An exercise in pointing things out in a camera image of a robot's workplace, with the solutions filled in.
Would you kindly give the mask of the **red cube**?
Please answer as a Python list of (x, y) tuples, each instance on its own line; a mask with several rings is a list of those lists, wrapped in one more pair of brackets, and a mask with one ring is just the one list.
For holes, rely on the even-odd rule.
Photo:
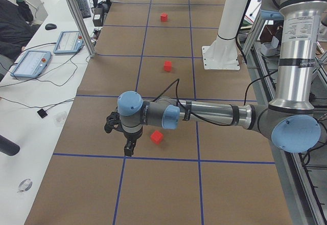
[(168, 14), (167, 13), (162, 13), (160, 15), (160, 21), (161, 22), (167, 22), (168, 21)]
[(172, 62), (171, 61), (165, 61), (163, 65), (163, 69), (166, 72), (170, 72), (172, 70)]
[(156, 130), (151, 134), (150, 139), (154, 144), (159, 145), (164, 139), (164, 135), (160, 131)]

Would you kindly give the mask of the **small black square pad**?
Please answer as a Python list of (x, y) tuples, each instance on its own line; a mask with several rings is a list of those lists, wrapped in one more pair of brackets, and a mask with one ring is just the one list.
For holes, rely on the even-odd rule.
[(37, 114), (43, 119), (43, 118), (45, 118), (47, 115), (48, 115), (48, 113), (43, 109), (43, 108), (41, 108), (40, 110), (38, 110), (37, 111)]

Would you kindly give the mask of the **far teach pendant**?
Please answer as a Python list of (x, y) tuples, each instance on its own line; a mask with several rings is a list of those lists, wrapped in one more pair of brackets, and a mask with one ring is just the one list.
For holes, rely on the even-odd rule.
[(79, 31), (62, 31), (54, 47), (56, 55), (69, 55), (77, 53), (83, 46), (83, 39)]

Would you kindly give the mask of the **teach pendant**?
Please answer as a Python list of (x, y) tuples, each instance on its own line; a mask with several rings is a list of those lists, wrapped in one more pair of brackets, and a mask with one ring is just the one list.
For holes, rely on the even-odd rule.
[(83, 39), (79, 31), (62, 31), (54, 47), (56, 55), (69, 55), (77, 53), (83, 46)]
[(49, 51), (28, 51), (11, 72), (14, 78), (37, 78), (52, 58)]

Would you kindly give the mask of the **near teach pendant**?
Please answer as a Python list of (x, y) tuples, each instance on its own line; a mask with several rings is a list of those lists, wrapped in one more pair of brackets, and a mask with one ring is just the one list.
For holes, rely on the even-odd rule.
[(52, 58), (49, 51), (28, 51), (11, 72), (14, 78), (37, 78)]

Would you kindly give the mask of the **black computer mouse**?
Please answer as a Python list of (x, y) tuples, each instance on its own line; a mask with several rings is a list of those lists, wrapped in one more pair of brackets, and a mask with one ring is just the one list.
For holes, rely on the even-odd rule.
[(57, 28), (57, 25), (56, 25), (56, 24), (53, 24), (53, 23), (49, 23), (49, 24), (46, 24), (44, 28), (45, 28), (47, 31), (48, 31), (48, 30), (53, 30), (53, 29), (56, 29), (56, 28)]

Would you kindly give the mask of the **black keyboard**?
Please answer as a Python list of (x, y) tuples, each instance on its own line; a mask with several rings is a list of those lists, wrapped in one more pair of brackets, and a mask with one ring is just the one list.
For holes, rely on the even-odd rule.
[(76, 3), (78, 5), (78, 8), (79, 8), (83, 18), (91, 17), (91, 13), (90, 13), (90, 9), (89, 9), (87, 0), (76, 0)]

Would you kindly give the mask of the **person in dark jacket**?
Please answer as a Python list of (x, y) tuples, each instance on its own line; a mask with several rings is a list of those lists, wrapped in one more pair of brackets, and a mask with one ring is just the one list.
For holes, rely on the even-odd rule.
[(1, 0), (1, 54), (16, 60), (37, 31), (30, 25), (32, 11), (24, 0)]

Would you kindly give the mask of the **white pedestal column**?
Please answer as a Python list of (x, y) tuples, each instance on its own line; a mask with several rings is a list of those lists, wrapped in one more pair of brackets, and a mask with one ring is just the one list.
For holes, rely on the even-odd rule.
[(216, 40), (210, 46), (202, 47), (204, 69), (240, 69), (236, 40), (249, 1), (226, 0)]

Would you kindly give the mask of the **aluminium frame post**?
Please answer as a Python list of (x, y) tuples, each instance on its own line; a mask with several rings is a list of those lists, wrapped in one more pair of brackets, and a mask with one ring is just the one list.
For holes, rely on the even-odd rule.
[(95, 55), (95, 49), (91, 42), (89, 33), (87, 31), (86, 25), (82, 18), (82, 15), (80, 13), (78, 4), (77, 4), (76, 0), (66, 0), (66, 3), (68, 5), (68, 8), (72, 14), (74, 21), (78, 27), (78, 30), (81, 33), (82, 39), (84, 41), (84, 45), (86, 46), (86, 49), (89, 53), (89, 57), (93, 58)]

